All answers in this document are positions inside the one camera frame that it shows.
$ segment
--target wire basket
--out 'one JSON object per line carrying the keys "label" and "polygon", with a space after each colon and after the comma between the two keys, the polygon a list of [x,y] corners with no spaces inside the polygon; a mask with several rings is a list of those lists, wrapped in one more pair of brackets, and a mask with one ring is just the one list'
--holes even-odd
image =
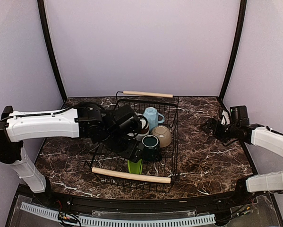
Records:
{"label": "wire basket", "polygon": [[[143,114],[146,108],[154,107],[159,113],[164,115],[164,125],[172,132],[172,143],[161,148],[162,160],[159,162],[149,162],[143,160],[142,175],[169,177],[171,183],[152,183],[135,181],[124,178],[112,177],[108,175],[95,174],[96,178],[102,184],[112,184],[122,187],[135,188],[148,191],[166,192],[168,193],[173,184],[179,180],[179,174],[177,173],[178,162],[178,98],[173,98],[174,103],[161,102],[161,98],[153,97],[121,97],[116,94],[117,103],[115,110],[129,105],[138,114]],[[125,158],[118,156],[112,149],[106,147],[104,144],[100,144],[89,163],[85,162],[91,169],[97,167],[100,169],[107,169],[112,171],[118,171],[128,173],[128,161]]]}

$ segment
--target mug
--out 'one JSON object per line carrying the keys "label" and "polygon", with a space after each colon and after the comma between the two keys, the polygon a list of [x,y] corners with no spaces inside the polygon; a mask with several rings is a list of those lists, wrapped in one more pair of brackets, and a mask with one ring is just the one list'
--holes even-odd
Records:
{"label": "mug", "polygon": [[142,139],[143,148],[142,158],[145,161],[158,162],[161,161],[159,139],[154,135],[147,135]]}
{"label": "mug", "polygon": [[[143,116],[149,122],[149,129],[150,130],[152,130],[154,127],[158,126],[158,124],[161,124],[161,123],[164,122],[164,116],[161,113],[158,113],[158,111],[154,107],[146,108],[145,112],[143,113]],[[161,121],[158,120],[159,116],[161,116],[163,118]]]}
{"label": "mug", "polygon": [[[143,117],[143,115],[141,113],[136,113],[136,115],[137,116],[141,115]],[[149,130],[149,124],[146,121],[147,119],[143,119],[141,117],[139,117],[139,118],[140,118],[142,130],[139,132],[139,134],[137,134],[135,136],[135,139],[137,139],[138,141],[141,141],[142,138],[144,138],[145,136],[147,136],[149,134],[150,130]],[[128,136],[134,137],[134,134],[133,133],[129,133]]]}

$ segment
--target white wall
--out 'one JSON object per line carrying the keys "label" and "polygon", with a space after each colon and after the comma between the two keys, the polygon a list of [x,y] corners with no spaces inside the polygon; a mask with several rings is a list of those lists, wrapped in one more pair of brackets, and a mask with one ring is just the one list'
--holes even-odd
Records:
{"label": "white wall", "polygon": [[[61,97],[46,51],[37,1],[0,0],[0,114],[16,110],[57,109]],[[42,140],[25,141],[35,160]],[[0,227],[5,226],[19,183],[16,173],[0,163]]]}
{"label": "white wall", "polygon": [[[283,133],[283,0],[248,1],[227,107],[246,105],[251,123]],[[249,146],[259,173],[283,170],[283,159]],[[283,195],[276,195],[283,216]]]}
{"label": "white wall", "polygon": [[218,96],[239,0],[46,0],[69,97],[118,90]]}

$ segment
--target curved black pole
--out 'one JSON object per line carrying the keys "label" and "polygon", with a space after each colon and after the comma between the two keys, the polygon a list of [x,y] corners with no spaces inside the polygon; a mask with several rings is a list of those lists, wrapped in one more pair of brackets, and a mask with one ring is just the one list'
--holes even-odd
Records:
{"label": "curved black pole", "polygon": [[234,38],[234,42],[232,44],[232,52],[231,52],[231,56],[230,56],[230,60],[228,62],[228,66],[227,66],[227,70],[226,70],[226,74],[224,77],[224,81],[222,84],[222,88],[219,94],[219,100],[222,102],[224,97],[225,97],[225,93],[227,90],[227,87],[229,85],[230,79],[231,79],[231,75],[232,75],[232,69],[234,68],[234,64],[235,64],[235,60],[236,60],[236,56],[237,56],[237,52],[238,52],[238,47],[239,47],[239,43],[240,43],[240,38],[241,38],[241,34],[242,34],[242,28],[243,28],[243,22],[244,22],[244,16],[245,16],[245,10],[246,10],[246,3],[247,0],[241,0],[240,2],[240,9],[239,9],[239,16],[238,16],[238,22],[237,22],[237,27],[236,27],[236,34],[235,34],[235,38]]}
{"label": "curved black pole", "polygon": [[67,94],[66,94],[64,85],[62,83],[60,72],[58,70],[56,59],[55,59],[55,54],[54,54],[54,50],[53,50],[53,46],[52,46],[52,42],[50,38],[49,27],[48,27],[48,22],[47,22],[47,17],[46,17],[45,5],[44,5],[43,0],[37,0],[37,4],[38,4],[39,16],[40,16],[41,24],[43,28],[43,36],[45,38],[52,70],[55,76],[55,80],[56,80],[58,89],[60,91],[61,98],[65,102],[67,100]]}

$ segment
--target cup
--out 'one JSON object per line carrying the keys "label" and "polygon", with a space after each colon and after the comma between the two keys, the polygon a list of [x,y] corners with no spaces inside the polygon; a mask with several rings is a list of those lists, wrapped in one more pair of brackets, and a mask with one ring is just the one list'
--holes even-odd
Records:
{"label": "cup", "polygon": [[143,116],[149,122],[149,130],[152,130],[154,127],[158,126],[158,124],[164,122],[164,116],[161,113],[158,113],[158,111],[154,107],[146,108]]}
{"label": "cup", "polygon": [[172,142],[171,131],[169,130],[169,128],[163,125],[158,125],[155,128],[153,128],[151,134],[159,139],[161,148],[169,146]]}
{"label": "cup", "polygon": [[142,174],[142,162],[139,160],[137,163],[128,160],[128,170],[130,174]]}
{"label": "cup", "polygon": [[[146,123],[146,120],[139,117],[140,118],[140,121],[141,121],[141,131],[140,133],[135,137],[135,139],[137,139],[138,141],[141,141],[142,138],[144,138],[146,135],[148,135],[150,133],[150,130],[149,130],[149,124]],[[128,136],[130,137],[134,137],[134,134],[133,133],[129,133]]]}
{"label": "cup", "polygon": [[142,154],[142,158],[145,161],[161,161],[162,155],[160,153],[160,142],[156,136],[147,135],[142,139],[142,143],[145,146]]}

